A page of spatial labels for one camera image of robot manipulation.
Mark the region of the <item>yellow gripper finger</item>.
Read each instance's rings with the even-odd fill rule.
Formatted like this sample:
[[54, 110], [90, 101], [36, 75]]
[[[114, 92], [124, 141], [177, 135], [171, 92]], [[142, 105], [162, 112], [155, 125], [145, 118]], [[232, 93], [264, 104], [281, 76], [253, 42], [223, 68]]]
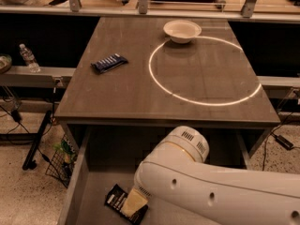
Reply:
[[143, 196], [138, 189], [133, 188], [121, 208], [121, 213], [127, 217], [131, 217], [134, 213], [147, 205], [147, 203], [148, 199]]

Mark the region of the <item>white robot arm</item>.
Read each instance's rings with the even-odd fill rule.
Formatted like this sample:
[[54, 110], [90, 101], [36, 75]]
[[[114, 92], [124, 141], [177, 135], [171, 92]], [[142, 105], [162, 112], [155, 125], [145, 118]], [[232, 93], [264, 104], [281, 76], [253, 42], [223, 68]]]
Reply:
[[299, 174], [208, 165], [208, 153], [200, 132], [176, 127], [140, 163], [121, 212], [157, 197], [221, 225], [300, 225]]

